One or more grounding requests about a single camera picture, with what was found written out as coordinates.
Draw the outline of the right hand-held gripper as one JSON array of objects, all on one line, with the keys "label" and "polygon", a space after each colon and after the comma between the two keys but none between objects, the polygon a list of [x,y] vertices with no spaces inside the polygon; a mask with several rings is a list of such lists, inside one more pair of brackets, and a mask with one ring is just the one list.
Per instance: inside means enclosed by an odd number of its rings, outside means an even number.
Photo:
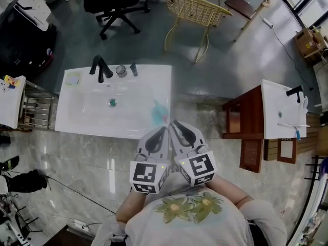
[{"label": "right hand-held gripper", "polygon": [[209,150],[201,131],[179,120],[169,124],[175,151],[175,168],[190,186],[209,182],[217,172],[214,153]]}]

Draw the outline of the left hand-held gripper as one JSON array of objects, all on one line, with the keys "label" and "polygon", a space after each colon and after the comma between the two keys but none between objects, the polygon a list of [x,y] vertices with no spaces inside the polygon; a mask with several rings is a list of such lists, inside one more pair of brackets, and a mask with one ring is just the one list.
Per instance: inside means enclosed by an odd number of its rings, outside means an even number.
[{"label": "left hand-held gripper", "polygon": [[130,162],[129,181],[135,192],[158,194],[169,174],[169,132],[156,128],[138,143],[136,156]]}]

